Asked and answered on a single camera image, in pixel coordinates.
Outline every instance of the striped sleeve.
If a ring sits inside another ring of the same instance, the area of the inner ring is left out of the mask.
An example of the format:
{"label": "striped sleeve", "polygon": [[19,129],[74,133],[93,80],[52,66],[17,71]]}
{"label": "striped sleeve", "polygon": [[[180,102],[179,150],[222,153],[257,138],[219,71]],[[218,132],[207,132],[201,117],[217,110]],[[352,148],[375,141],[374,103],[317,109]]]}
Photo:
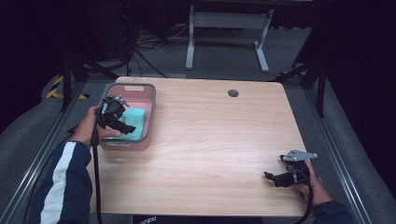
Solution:
{"label": "striped sleeve", "polygon": [[30,205],[28,223],[89,223],[90,151],[79,142],[55,149],[53,161]]}

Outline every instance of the white stripe on sleeve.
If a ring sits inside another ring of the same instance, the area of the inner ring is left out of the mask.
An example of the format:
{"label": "white stripe on sleeve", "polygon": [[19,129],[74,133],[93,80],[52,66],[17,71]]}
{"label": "white stripe on sleeve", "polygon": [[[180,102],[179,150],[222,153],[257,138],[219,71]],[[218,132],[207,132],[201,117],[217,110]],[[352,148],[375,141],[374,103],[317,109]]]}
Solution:
{"label": "white stripe on sleeve", "polygon": [[73,156],[76,143],[68,142],[64,153],[53,171],[53,186],[49,190],[41,212],[41,223],[57,223],[61,217],[64,205],[64,189],[66,188],[66,171]]}

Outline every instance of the person's right hand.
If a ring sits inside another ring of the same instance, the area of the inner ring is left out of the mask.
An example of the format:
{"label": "person's right hand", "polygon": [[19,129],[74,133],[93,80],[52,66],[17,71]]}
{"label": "person's right hand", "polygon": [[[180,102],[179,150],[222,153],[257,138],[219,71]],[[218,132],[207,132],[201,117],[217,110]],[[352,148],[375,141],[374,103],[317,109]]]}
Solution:
{"label": "person's right hand", "polygon": [[[317,175],[315,174],[314,168],[311,165],[310,161],[305,161],[306,166],[308,167],[309,173],[311,174],[311,187],[314,191],[314,199],[312,201],[313,206],[320,205],[321,203],[326,203],[332,201],[332,196],[330,196],[329,192],[324,188],[324,186],[320,183]],[[304,195],[304,198],[308,200],[309,190],[308,186],[305,184],[293,185],[294,191],[299,195]]]}

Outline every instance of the hand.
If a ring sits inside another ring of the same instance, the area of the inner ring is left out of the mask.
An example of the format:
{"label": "hand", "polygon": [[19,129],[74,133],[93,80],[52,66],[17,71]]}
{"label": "hand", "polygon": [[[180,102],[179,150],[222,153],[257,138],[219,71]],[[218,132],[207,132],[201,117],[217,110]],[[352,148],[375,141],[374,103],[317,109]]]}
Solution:
{"label": "hand", "polygon": [[[332,196],[330,196],[329,192],[324,188],[324,186],[320,183],[317,175],[315,174],[314,168],[311,165],[310,161],[305,161],[306,166],[308,167],[309,173],[311,174],[311,187],[314,191],[314,199],[312,201],[313,206],[320,205],[321,203],[326,203],[332,201]],[[309,190],[308,186],[305,184],[294,185],[294,191],[299,195],[304,195],[304,198],[308,200]]]}
{"label": "hand", "polygon": [[[79,141],[82,144],[84,144],[87,148],[91,147],[92,130],[93,130],[93,125],[95,123],[95,112],[98,108],[99,105],[96,105],[88,109],[87,116],[78,125],[70,141]],[[97,125],[97,129],[99,132],[99,141],[107,137],[118,137],[121,135],[120,131],[105,130],[101,128],[99,125]]]}

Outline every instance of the person's left hand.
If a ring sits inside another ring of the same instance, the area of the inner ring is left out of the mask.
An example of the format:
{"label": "person's left hand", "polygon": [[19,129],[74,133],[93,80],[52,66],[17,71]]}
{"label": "person's left hand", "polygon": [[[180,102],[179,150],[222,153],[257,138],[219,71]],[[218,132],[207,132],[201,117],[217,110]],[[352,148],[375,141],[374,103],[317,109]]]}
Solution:
{"label": "person's left hand", "polygon": [[[99,105],[96,105],[88,109],[87,116],[78,125],[70,141],[79,141],[82,144],[84,144],[87,148],[91,147],[92,130],[93,130],[93,125],[95,123],[95,112],[98,108]],[[99,125],[97,125],[97,129],[99,132],[99,141],[107,137],[118,137],[121,135],[120,131],[105,130],[101,128]]]}

